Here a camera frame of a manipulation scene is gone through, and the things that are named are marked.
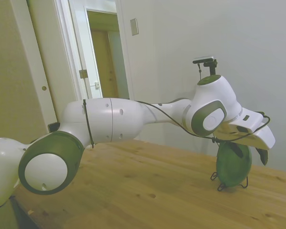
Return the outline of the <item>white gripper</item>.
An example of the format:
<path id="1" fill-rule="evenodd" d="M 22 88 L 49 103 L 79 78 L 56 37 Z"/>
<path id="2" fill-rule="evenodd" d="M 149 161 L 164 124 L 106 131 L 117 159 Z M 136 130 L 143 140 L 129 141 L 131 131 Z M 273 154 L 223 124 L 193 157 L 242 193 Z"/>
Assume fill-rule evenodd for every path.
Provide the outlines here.
<path id="1" fill-rule="evenodd" d="M 237 132 L 236 134 L 225 133 L 219 129 L 215 131 L 215 136 L 221 140 L 232 140 L 242 137 L 244 135 L 245 133 L 239 133 L 239 132 Z M 268 163 L 267 150 L 271 149 L 274 146 L 275 142 L 276 140 L 271 129 L 268 126 L 265 126 L 262 129 L 258 130 L 257 132 L 247 137 L 236 140 L 234 141 L 234 143 L 231 142 L 231 150 L 233 150 L 233 152 L 239 158 L 242 158 L 244 155 L 238 144 L 255 147 L 257 148 L 256 150 L 260 155 L 261 162 L 263 163 L 264 166 L 266 166 Z"/>

